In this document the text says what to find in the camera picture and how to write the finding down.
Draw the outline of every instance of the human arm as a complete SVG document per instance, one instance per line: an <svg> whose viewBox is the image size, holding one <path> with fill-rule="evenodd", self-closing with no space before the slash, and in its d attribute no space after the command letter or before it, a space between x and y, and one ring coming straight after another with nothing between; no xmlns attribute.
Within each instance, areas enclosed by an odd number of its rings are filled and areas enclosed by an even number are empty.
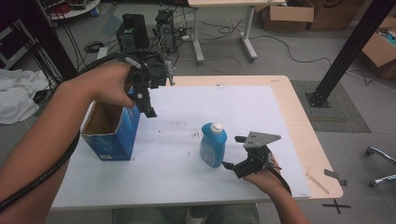
<svg viewBox="0 0 396 224"><path fill-rule="evenodd" d="M244 179L270 196L282 224L310 223L279 179L270 171L264 169L257 174L247 175Z"/></svg>
<svg viewBox="0 0 396 224"><path fill-rule="evenodd" d="M62 83L47 108L0 167L0 201L44 174L68 149L92 101L132 107L124 91L130 66L108 63ZM44 223L67 163L0 213L0 223Z"/></svg>

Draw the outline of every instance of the human hand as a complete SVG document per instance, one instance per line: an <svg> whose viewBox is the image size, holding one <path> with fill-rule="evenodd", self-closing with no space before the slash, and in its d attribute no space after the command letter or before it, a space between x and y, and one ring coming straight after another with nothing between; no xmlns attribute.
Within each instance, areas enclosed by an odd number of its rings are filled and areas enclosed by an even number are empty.
<svg viewBox="0 0 396 224"><path fill-rule="evenodd" d="M273 155L273 163L275 167L278 167L277 161ZM276 193L278 190L284 190L282 183L280 180L271 174L268 169L263 169L259 171L257 174L251 174L244 177L244 179L254 185L257 186L262 192L272 195Z"/></svg>
<svg viewBox="0 0 396 224"><path fill-rule="evenodd" d="M104 63L70 80L78 90L88 91L92 100L113 105L133 107L124 84L131 66L125 63Z"/></svg>

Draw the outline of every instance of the black cross mark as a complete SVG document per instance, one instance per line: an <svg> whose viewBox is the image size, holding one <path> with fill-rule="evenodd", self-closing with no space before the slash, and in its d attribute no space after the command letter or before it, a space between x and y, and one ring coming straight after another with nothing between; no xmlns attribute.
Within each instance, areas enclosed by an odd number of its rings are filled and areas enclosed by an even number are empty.
<svg viewBox="0 0 396 224"><path fill-rule="evenodd" d="M338 214L341 214L340 208L342 208L342 207L343 208L351 208L349 205L338 204L335 199L333 201L334 201L334 204L324 203L323 207L335 207L337 209L337 211L338 211Z"/></svg>

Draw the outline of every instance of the blue box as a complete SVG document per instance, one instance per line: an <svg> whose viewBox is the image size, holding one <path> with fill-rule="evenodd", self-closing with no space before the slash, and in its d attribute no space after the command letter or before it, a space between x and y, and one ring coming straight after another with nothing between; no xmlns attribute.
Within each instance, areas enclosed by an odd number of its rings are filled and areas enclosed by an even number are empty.
<svg viewBox="0 0 396 224"><path fill-rule="evenodd" d="M125 108L94 102L81 136L102 161L129 161L134 148L140 113L135 105Z"/></svg>

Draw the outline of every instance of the white cloth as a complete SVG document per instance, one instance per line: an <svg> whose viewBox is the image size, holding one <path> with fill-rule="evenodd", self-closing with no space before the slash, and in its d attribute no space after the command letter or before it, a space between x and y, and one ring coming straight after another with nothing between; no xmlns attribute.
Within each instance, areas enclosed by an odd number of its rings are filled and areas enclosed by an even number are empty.
<svg viewBox="0 0 396 224"><path fill-rule="evenodd" d="M31 117L38 109L35 93L49 85L43 72L0 69L0 123L13 124Z"/></svg>

